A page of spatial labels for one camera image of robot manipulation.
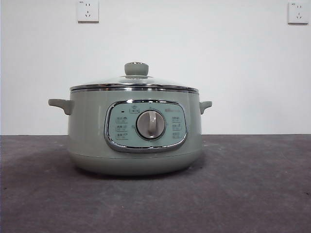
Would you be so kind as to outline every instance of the lid handle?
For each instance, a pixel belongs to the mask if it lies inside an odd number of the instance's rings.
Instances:
[[[142,75],[147,76],[149,66],[142,62],[129,62],[124,65],[126,75]]]

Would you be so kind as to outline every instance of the pot body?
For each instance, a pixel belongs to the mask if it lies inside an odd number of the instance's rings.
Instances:
[[[110,175],[150,175],[186,168],[202,153],[198,93],[175,91],[78,90],[72,91],[68,150],[73,162],[85,170]],[[117,101],[160,100],[177,102],[184,110],[187,136],[179,147],[144,153],[120,152],[104,137],[106,115]]]

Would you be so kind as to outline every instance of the wall outlet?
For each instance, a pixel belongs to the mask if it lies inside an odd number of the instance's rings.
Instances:
[[[99,22],[98,0],[80,0],[77,2],[78,22]]]
[[[288,23],[308,24],[310,18],[310,4],[308,1],[290,1],[288,3]]]

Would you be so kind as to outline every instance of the side handle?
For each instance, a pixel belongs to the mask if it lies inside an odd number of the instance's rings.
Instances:
[[[49,105],[62,108],[66,115],[71,115],[73,110],[72,100],[49,99]]]
[[[200,112],[201,115],[204,113],[204,110],[211,107],[213,105],[212,101],[204,101],[204,102],[200,102]]]

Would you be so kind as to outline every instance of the table surface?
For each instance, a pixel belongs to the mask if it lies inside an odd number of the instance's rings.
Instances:
[[[311,134],[204,135],[189,168],[76,168],[66,136],[1,137],[2,233],[310,233]]]

